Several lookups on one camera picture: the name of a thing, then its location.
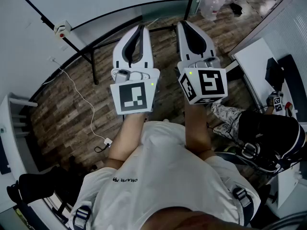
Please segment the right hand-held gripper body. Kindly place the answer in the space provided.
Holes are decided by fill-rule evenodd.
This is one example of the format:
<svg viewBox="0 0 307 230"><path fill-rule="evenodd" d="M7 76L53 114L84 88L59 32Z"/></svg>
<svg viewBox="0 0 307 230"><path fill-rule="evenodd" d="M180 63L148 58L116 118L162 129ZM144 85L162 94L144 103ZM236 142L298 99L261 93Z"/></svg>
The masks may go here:
<svg viewBox="0 0 307 230"><path fill-rule="evenodd" d="M218 57L180 61L177 68L189 104L210 104L228 96L226 70Z"/></svg>

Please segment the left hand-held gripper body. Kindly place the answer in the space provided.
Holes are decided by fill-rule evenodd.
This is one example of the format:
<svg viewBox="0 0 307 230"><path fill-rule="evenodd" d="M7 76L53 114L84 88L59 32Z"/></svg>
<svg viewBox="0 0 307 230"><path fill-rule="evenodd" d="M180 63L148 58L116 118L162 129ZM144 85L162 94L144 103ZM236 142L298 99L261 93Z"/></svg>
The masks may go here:
<svg viewBox="0 0 307 230"><path fill-rule="evenodd" d="M160 71L156 68L112 69L115 81L110 85L118 115L146 113L153 110Z"/></svg>

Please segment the person's left forearm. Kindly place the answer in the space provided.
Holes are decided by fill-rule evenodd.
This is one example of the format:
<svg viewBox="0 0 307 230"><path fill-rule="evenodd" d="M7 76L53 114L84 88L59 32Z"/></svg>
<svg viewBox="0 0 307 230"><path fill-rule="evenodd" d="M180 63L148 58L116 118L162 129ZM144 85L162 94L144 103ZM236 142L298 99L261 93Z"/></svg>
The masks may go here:
<svg viewBox="0 0 307 230"><path fill-rule="evenodd" d="M141 139L145 119L145 113L129 114L125 117L111 144L104 167L118 170L135 151Z"/></svg>

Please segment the person's right forearm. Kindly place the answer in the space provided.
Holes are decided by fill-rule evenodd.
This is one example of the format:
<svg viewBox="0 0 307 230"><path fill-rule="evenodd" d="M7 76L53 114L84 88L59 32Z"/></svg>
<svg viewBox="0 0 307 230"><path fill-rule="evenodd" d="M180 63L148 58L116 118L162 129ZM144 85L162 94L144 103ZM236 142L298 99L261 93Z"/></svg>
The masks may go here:
<svg viewBox="0 0 307 230"><path fill-rule="evenodd" d="M203 161L215 156L207 127L207 112L204 106L189 104L185 99L186 148Z"/></svg>

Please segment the black whiteboard stand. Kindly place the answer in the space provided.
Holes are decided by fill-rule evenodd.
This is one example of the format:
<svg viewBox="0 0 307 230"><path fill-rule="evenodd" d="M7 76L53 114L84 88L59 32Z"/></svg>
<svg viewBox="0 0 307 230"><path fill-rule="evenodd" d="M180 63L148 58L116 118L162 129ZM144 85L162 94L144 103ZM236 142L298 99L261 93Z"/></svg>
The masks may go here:
<svg viewBox="0 0 307 230"><path fill-rule="evenodd" d="M95 85L99 83L98 78L97 78L97 71L96 71L96 65L95 65L95 59L94 59L94 53L96 50L101 49L105 46L117 43L120 41L120 38L118 39L112 39L104 43L108 38L118 34L119 32L123 31L124 29L131 29L134 24L130 25L120 25L116 27L115 29L112 29L110 32L106 33L105 35L101 36L100 38L94 40L89 46L86 46L85 49L82 49L81 52L83 55L80 53L77 53L75 56L72 56L69 60L67 60L65 63L63 63L59 69L64 70L66 69L69 65L71 65L78 57L82 56L89 64L91 65L92 68L92 76L93 76L93 82Z"/></svg>

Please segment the clear red-capped water bottle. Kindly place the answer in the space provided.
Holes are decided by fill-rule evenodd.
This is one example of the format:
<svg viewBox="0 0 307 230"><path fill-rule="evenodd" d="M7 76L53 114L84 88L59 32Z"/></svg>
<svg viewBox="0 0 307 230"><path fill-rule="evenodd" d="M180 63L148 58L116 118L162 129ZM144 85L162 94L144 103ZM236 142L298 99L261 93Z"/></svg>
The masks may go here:
<svg viewBox="0 0 307 230"><path fill-rule="evenodd" d="M205 5L201 8L201 15L207 20L214 21L223 4L224 0L205 0Z"/></svg>

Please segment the white desk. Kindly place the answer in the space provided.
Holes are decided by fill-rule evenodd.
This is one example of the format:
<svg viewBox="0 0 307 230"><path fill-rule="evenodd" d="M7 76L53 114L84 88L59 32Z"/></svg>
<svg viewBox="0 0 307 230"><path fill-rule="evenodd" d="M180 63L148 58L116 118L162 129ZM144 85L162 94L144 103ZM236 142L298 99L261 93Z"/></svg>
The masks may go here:
<svg viewBox="0 0 307 230"><path fill-rule="evenodd" d="M233 58L243 70L256 106L263 113L266 99L273 91L265 80L268 60L274 58L271 50L261 38L235 53ZM282 218L307 210L307 202L302 201L307 186L299 184L301 179L300 164L297 163L269 180L270 194L277 194L277 200L273 202L269 198L266 204L276 216Z"/></svg>

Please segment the black bag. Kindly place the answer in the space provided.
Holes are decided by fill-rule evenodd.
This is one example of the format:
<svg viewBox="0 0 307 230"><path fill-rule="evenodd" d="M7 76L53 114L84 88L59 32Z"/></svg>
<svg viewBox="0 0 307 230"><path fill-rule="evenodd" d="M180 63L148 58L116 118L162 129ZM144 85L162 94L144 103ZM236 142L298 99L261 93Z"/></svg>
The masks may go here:
<svg viewBox="0 0 307 230"><path fill-rule="evenodd" d="M231 3L230 8L235 15L241 15L242 14L242 7L240 5L237 5L235 3Z"/></svg>

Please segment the black box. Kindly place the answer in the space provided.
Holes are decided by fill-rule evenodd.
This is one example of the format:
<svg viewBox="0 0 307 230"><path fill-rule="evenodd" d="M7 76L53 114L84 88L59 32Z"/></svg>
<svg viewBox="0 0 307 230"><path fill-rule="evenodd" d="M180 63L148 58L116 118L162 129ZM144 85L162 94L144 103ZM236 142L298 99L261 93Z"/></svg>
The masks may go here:
<svg viewBox="0 0 307 230"><path fill-rule="evenodd" d="M284 83L284 72L274 58L267 61L265 80L274 88L275 91L281 91Z"/></svg>

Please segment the black desk mat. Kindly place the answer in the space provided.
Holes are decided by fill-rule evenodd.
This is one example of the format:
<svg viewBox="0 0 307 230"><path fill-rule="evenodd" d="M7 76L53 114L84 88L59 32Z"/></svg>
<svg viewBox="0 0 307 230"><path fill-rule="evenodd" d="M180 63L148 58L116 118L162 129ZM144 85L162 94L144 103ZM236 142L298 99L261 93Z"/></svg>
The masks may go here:
<svg viewBox="0 0 307 230"><path fill-rule="evenodd" d="M307 123L307 96L292 55L286 55L279 59L278 64L283 68L284 77L294 102L294 108L297 110L296 117L299 122Z"/></svg>

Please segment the person's white t-shirt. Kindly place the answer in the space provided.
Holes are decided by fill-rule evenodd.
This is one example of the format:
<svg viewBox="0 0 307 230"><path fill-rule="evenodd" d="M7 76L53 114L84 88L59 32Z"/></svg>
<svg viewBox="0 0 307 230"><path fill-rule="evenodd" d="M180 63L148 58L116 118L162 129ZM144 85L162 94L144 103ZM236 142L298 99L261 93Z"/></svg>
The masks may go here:
<svg viewBox="0 0 307 230"><path fill-rule="evenodd" d="M140 230L157 211L183 207L244 223L261 200L236 166L220 156L203 161L185 148L182 125L149 121L139 147L118 169L85 176L69 225L86 230Z"/></svg>

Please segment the white shelf unit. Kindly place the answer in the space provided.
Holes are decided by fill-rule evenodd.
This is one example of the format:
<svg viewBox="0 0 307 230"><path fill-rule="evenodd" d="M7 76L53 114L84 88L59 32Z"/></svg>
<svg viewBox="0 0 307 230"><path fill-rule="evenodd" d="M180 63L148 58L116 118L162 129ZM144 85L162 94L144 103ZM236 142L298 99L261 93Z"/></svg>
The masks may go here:
<svg viewBox="0 0 307 230"><path fill-rule="evenodd" d="M14 184L22 174L38 172L26 142L29 132L23 131L28 127L26 116L20 115L25 106L37 107L38 104L12 93L7 94L0 104L0 137L11 169L8 174L0 173L0 213L15 206L6 187Z"/></svg>

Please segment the black chair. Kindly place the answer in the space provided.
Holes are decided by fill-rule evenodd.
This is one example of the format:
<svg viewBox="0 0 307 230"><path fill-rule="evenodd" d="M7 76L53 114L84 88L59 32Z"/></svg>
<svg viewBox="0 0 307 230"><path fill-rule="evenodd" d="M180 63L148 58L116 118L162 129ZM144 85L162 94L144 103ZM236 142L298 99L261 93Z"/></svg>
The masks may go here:
<svg viewBox="0 0 307 230"><path fill-rule="evenodd" d="M55 166L45 174L22 174L15 184L7 186L7 193L17 204L29 204L55 193L62 200L62 204L58 210L52 208L52 211L63 219L65 206L74 206L82 183L82 177Z"/></svg>

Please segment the dark blue panel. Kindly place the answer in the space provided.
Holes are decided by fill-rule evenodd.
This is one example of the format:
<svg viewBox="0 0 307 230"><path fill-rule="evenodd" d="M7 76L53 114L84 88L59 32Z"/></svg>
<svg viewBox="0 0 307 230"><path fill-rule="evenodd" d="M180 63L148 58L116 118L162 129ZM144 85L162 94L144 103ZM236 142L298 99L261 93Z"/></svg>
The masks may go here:
<svg viewBox="0 0 307 230"><path fill-rule="evenodd" d="M0 173L2 175L8 174L11 172L9 162L7 160L5 151L4 151L4 146L0 137Z"/></svg>

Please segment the white switch box red button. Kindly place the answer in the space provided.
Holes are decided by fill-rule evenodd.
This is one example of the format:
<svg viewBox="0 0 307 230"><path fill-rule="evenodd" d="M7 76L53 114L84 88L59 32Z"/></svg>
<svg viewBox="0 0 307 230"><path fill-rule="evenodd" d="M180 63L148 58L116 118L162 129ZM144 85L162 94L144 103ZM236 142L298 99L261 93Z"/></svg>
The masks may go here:
<svg viewBox="0 0 307 230"><path fill-rule="evenodd" d="M54 35L59 39L63 39L70 35L71 25L66 21L62 21L59 24L54 26Z"/></svg>

